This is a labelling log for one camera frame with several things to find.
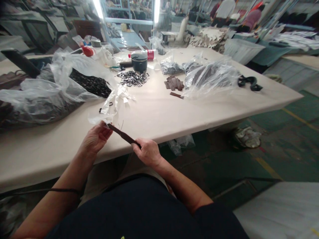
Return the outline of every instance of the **stack of leather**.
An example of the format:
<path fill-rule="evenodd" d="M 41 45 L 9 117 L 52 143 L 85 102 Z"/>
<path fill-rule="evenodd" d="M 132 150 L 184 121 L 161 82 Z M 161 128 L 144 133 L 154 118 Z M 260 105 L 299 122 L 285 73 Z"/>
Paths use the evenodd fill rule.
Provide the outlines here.
<path fill-rule="evenodd" d="M 175 76 L 170 76 L 166 79 L 167 81 L 164 81 L 166 89 L 171 89 L 172 91 L 174 91 L 175 89 L 178 89 L 179 91 L 183 90 L 184 88 L 183 82 L 180 81 Z"/>

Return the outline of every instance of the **forearm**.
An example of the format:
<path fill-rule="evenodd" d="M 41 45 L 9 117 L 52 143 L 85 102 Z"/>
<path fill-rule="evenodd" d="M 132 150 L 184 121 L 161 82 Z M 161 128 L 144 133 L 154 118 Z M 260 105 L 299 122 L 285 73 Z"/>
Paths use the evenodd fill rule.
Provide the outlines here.
<path fill-rule="evenodd" d="M 211 204 L 213 201 L 195 183 L 176 170 L 162 158 L 154 170 L 172 187 L 178 199 L 193 214 L 199 207 Z"/>
<path fill-rule="evenodd" d="M 53 188 L 80 191 L 93 167 L 92 155 L 77 154 Z M 13 239 L 44 238 L 66 215 L 75 209 L 78 195 L 48 192 L 21 224 Z"/>

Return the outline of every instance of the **person's right hand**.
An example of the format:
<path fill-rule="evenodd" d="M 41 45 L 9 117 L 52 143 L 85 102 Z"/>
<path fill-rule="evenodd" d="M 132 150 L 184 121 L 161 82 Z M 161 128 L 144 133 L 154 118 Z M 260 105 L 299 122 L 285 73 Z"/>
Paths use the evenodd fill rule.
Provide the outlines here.
<path fill-rule="evenodd" d="M 139 159 L 151 168 L 157 167 L 164 159 L 160 155 L 159 147 L 156 142 L 150 139 L 137 138 L 136 142 L 141 145 L 132 143 L 132 147 Z"/>

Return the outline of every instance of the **black cable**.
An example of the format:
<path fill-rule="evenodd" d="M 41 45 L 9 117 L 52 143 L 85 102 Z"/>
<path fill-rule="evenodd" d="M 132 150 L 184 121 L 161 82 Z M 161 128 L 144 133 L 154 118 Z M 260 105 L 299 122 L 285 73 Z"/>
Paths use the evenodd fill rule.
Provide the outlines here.
<path fill-rule="evenodd" d="M 81 196 L 81 192 L 76 189 L 57 189 L 57 188 L 50 188 L 50 189 L 37 189 L 37 190 L 31 190 L 31 191 L 25 191 L 25 192 L 6 192 L 0 194 L 0 198 L 6 198 L 10 196 L 16 196 L 16 195 L 24 195 L 24 194 L 30 194 L 30 193 L 38 193 L 38 192 L 61 192 L 61 193 L 75 193 L 79 197 Z"/>

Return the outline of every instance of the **plastic basket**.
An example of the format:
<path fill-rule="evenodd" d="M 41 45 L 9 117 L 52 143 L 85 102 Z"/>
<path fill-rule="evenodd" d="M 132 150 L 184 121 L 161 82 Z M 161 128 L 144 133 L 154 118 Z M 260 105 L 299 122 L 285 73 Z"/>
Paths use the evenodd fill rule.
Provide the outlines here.
<path fill-rule="evenodd" d="M 242 39 L 227 39 L 224 55 L 231 56 L 234 61 L 246 65 L 264 48 L 265 46 Z"/>

